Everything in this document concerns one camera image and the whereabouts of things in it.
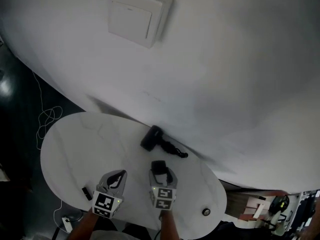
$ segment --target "black floor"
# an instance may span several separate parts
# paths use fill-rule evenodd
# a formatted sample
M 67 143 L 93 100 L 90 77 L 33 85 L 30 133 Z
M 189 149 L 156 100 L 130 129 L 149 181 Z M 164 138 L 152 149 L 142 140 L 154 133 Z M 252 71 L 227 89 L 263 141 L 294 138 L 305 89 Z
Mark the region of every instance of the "black floor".
M 42 89 L 44 109 L 61 106 L 62 117 L 83 111 L 41 78 L 37 79 Z M 8 169 L 10 178 L 30 179 L 32 188 L 32 191 L 20 191 L 17 201 L 8 198 L 7 202 L 11 200 L 21 204 L 20 210 L 14 210 L 14 214 L 10 214 L 12 218 L 9 216 L 0 220 L 0 229 L 5 225 L 5 230 L 9 229 L 6 233 L 14 240 L 21 239 L 21 235 L 19 237 L 21 232 L 28 240 L 32 240 L 35 235 L 51 239 L 57 228 L 53 212 L 60 207 L 61 201 L 45 182 L 40 166 L 40 151 L 36 148 L 38 116 L 41 111 L 40 90 L 32 71 L 14 57 L 5 45 L 2 45 L 0 47 L 0 163 L 6 171 Z M 0 195 L 10 194 L 0 188 Z M 0 203 L 1 211 L 6 210 L 9 205 Z M 78 209 L 63 203 L 55 218 L 58 223 L 62 223 L 62 216 L 79 218 L 80 214 Z M 57 239 L 62 240 L 66 237 L 67 234 L 60 230 Z

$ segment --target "light switch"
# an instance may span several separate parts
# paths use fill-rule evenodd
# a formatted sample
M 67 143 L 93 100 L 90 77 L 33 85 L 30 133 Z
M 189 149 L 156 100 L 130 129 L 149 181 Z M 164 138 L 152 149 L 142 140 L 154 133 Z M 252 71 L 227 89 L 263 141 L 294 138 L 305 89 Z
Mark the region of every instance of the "light switch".
M 173 0 L 108 0 L 108 31 L 151 48 L 160 38 Z
M 146 39 L 152 13 L 120 2 L 112 2 L 109 28 L 130 39 Z

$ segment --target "round white table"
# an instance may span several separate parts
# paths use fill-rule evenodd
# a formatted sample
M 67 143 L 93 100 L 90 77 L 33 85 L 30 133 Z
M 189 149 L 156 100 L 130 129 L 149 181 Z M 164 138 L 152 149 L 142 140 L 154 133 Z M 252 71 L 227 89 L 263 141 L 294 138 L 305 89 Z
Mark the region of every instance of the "round white table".
M 65 203 L 88 210 L 82 188 L 92 194 L 102 175 L 114 170 L 127 171 L 124 203 L 115 219 L 159 230 L 160 211 L 150 200 L 151 162 L 165 160 L 175 173 L 177 184 L 173 215 L 179 236 L 198 239 L 209 234 L 221 221 L 226 192 L 218 178 L 190 150 L 169 137 L 188 158 L 165 153 L 160 147 L 148 152 L 140 142 L 150 128 L 118 116 L 82 112 L 57 121 L 46 134 L 41 147 L 41 168 L 53 193 Z M 211 210 L 209 216 L 203 209 Z

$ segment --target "black cable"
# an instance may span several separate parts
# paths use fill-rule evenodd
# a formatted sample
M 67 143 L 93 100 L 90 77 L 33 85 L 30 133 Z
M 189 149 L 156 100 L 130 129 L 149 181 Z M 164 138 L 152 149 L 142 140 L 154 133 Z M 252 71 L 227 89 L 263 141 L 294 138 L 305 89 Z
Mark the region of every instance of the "black cable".
M 160 139 L 159 140 L 159 143 L 158 143 L 161 148 L 169 153 L 169 154 L 172 154 L 172 155 L 177 155 L 178 157 L 181 157 L 181 158 L 187 158 L 188 157 L 188 153 L 183 153 L 180 151 L 179 148 L 176 148 L 172 143 L 170 143 L 169 141 L 165 141 L 164 139 Z
M 158 233 L 156 233 L 155 237 L 153 240 L 156 240 L 157 239 L 157 236 L 159 235 L 159 233 L 161 232 L 161 229 L 158 231 Z
M 56 238 L 57 238 L 57 236 L 58 236 L 58 233 L 59 233 L 59 230 L 60 230 L 59 227 L 57 227 L 57 228 L 55 229 L 54 234 L 53 234 L 53 237 L 52 237 L 51 240 L 56 240 Z

